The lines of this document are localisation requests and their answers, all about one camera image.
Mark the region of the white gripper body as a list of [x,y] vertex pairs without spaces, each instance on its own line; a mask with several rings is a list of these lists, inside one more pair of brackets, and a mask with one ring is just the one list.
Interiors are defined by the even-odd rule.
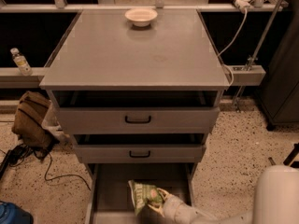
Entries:
[[170,194],[164,201],[163,215],[176,224],[191,224],[198,218],[199,213],[196,208],[187,205],[179,197]]

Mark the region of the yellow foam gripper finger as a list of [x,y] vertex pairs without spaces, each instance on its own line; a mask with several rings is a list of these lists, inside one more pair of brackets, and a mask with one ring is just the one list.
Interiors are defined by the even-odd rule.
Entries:
[[152,205],[152,204],[148,204],[148,207],[153,210],[154,212],[160,214],[162,217],[164,216],[164,211],[163,211],[163,206],[161,204],[159,204],[158,206],[156,205]]
[[164,201],[166,201],[171,196],[171,194],[165,189],[158,188],[158,192],[162,196]]

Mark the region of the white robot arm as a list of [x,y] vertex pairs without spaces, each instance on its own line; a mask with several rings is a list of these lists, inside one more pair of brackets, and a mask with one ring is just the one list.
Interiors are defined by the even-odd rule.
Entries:
[[253,209],[225,219],[192,207],[161,189],[164,204],[150,208],[175,224],[299,224],[299,171],[285,165],[265,169],[258,179]]

